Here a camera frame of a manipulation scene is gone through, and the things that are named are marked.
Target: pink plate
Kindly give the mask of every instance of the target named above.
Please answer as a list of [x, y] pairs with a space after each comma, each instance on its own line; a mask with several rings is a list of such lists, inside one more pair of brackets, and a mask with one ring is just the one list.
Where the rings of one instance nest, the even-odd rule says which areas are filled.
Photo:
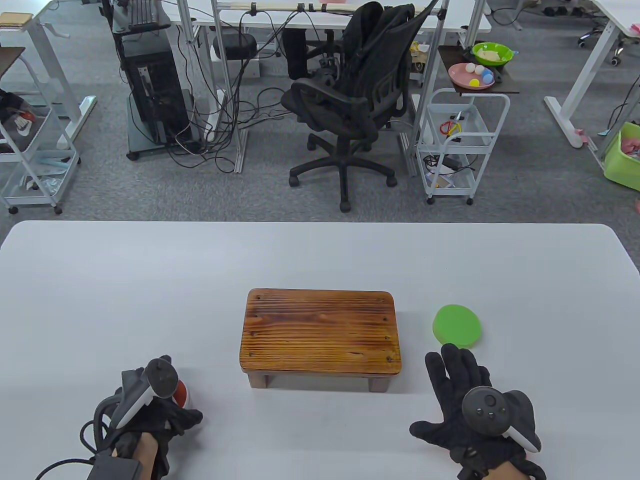
[[[470, 74], [466, 70], [466, 63], [457, 63], [449, 69], [449, 77], [451, 81], [462, 88], [468, 90], [485, 90], [495, 83], [495, 79], [489, 85], [484, 85], [482, 82], [482, 76], [476, 75], [476, 73]], [[473, 79], [477, 79], [480, 82], [480, 86], [470, 86], [469, 82]]]

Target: green disc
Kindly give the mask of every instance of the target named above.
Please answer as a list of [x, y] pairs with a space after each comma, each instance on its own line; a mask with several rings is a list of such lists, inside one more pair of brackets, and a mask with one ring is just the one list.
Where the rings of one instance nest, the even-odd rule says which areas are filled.
[[443, 345], [453, 343], [458, 348], [469, 348], [482, 335], [482, 326], [478, 316], [467, 307], [446, 305], [433, 320], [433, 335]]

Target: green plate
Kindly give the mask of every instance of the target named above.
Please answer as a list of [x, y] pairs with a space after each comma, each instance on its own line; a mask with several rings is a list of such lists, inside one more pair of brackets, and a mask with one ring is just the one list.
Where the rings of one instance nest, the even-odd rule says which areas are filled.
[[467, 307], [446, 305], [433, 320], [433, 335], [443, 345], [453, 343], [458, 348], [469, 348], [482, 336], [482, 326]]
[[[498, 55], [500, 55], [500, 61], [490, 61], [479, 57], [478, 52], [480, 50], [496, 52]], [[473, 49], [473, 53], [476, 56], [477, 62], [480, 65], [484, 65], [486, 67], [499, 67], [501, 65], [506, 65], [511, 60], [513, 60], [513, 50], [511, 50], [509, 47], [505, 47], [502, 44], [496, 44], [493, 42], [484, 42], [481, 44], [477, 44]]]

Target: wooden stool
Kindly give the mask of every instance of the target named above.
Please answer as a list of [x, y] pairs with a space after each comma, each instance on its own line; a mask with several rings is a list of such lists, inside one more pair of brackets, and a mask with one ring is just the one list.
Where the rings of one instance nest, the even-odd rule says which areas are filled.
[[253, 388], [279, 374], [367, 378], [386, 392], [402, 360], [387, 292], [256, 289], [249, 292], [240, 366]]

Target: white cart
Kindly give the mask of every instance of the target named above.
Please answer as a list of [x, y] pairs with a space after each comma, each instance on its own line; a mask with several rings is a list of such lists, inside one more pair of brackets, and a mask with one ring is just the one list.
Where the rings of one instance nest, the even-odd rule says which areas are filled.
[[[43, 85], [38, 80], [31, 65], [21, 56], [23, 47], [0, 47], [0, 77], [17, 61], [21, 60], [27, 67], [38, 91], [43, 92]], [[11, 135], [0, 122], [0, 132], [12, 153], [0, 154], [0, 163], [15, 163], [9, 179], [0, 191], [0, 202], [8, 209], [9, 213], [18, 213], [19, 205], [51, 205], [56, 214], [62, 213], [59, 203], [68, 186], [74, 170], [81, 160], [75, 145], [67, 135], [64, 125], [55, 114], [53, 105], [46, 95], [42, 95], [47, 103], [47, 114], [29, 145], [22, 150], [16, 145]], [[67, 141], [65, 150], [56, 148], [40, 148], [50, 129], [59, 130]], [[58, 171], [56, 185], [44, 181], [39, 170], [43, 165], [55, 165]]]
[[[509, 112], [511, 101], [503, 93], [480, 91], [461, 93], [462, 99], [469, 100], [466, 103], [434, 103], [434, 98], [441, 93], [456, 93], [456, 90], [441, 88], [429, 99], [425, 115], [420, 122], [422, 136], [415, 149], [415, 160], [418, 163], [428, 204], [435, 201], [434, 196], [458, 195], [468, 196], [467, 203], [472, 205], [484, 169]], [[504, 101], [504, 107], [494, 131], [489, 131], [474, 104], [477, 97], [494, 97]], [[412, 95], [412, 101], [417, 109], [419, 95]], [[451, 135], [443, 134], [440, 130], [441, 125], [446, 125], [453, 120], [460, 125], [461, 132], [454, 132]], [[430, 136], [426, 135], [428, 129], [430, 129]], [[433, 139], [432, 143], [427, 143], [425, 138]], [[427, 158], [437, 159], [437, 164], [430, 166], [425, 161]], [[445, 158], [459, 162], [460, 167], [456, 171], [445, 167], [446, 170], [443, 171]]]

